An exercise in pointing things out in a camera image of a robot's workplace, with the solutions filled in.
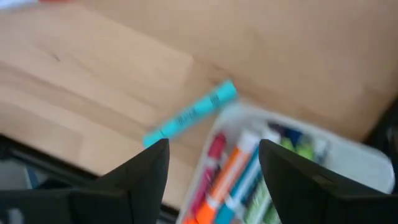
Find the light wood tabletop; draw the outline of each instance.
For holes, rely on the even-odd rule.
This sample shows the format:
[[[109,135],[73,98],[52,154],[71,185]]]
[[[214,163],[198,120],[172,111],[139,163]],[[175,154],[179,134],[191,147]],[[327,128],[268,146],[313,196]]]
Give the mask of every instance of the light wood tabletop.
[[[231,79],[260,107],[360,141],[398,92],[397,4],[278,2],[0,12],[0,132],[101,175]],[[170,142],[164,203],[180,208],[214,118]]]

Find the wooden desk surface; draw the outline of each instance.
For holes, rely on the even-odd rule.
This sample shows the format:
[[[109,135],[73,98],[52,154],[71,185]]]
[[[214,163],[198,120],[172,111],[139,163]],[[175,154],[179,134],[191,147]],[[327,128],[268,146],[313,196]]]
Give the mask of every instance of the wooden desk surface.
[[[398,91],[398,35],[397,26],[388,26],[396,25],[391,17],[384,27],[375,26],[377,36],[370,33],[359,44],[350,32],[322,45],[317,35],[306,39],[312,29],[299,32],[292,14],[275,32],[264,30],[270,37],[262,39],[253,28],[257,6],[251,24],[237,24],[239,33],[231,33],[230,12],[202,15],[219,27],[224,22],[219,34],[228,39],[213,35],[212,21],[197,21],[203,7],[184,12],[185,24],[176,29],[177,19],[164,16],[176,12],[163,1],[146,1],[140,13],[134,7],[132,24],[112,16],[122,9],[101,9],[98,2],[0,14],[0,131],[97,174],[136,155],[145,133],[227,78],[260,106],[355,140]],[[164,17],[155,16],[159,8]],[[296,21],[295,29],[284,27],[288,21]],[[165,203],[181,206],[213,120],[171,142]]]

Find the red marker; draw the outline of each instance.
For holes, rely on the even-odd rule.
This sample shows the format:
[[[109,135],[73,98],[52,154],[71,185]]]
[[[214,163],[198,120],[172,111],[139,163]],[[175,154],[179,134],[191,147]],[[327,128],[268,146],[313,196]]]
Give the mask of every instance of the red marker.
[[[201,181],[197,190],[197,194],[193,199],[191,206],[191,213],[196,214],[200,205],[206,197],[206,192],[210,188],[211,181],[215,177],[215,173],[220,163],[221,155],[226,145],[226,138],[223,133],[218,133],[208,151],[208,156],[205,162],[205,170],[202,174]]]

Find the black object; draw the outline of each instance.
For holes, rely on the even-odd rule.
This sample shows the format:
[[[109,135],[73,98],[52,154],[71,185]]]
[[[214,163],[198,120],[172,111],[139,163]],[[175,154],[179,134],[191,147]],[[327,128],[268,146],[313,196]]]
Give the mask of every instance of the black object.
[[[336,174],[271,141],[259,159],[283,224],[397,223],[398,197]]]
[[[390,104],[380,117],[377,125],[364,140],[364,143],[368,146],[376,148],[390,157],[395,178],[398,180],[398,144],[394,143],[396,136],[398,136],[398,98]],[[395,184],[392,193],[398,194],[397,184]]]
[[[45,161],[37,159],[37,151],[5,136],[0,136],[0,146],[3,159],[13,158],[49,170],[80,186],[0,191],[2,223],[146,224],[156,223],[159,217],[169,168],[167,139],[161,139],[100,178],[52,157]]]

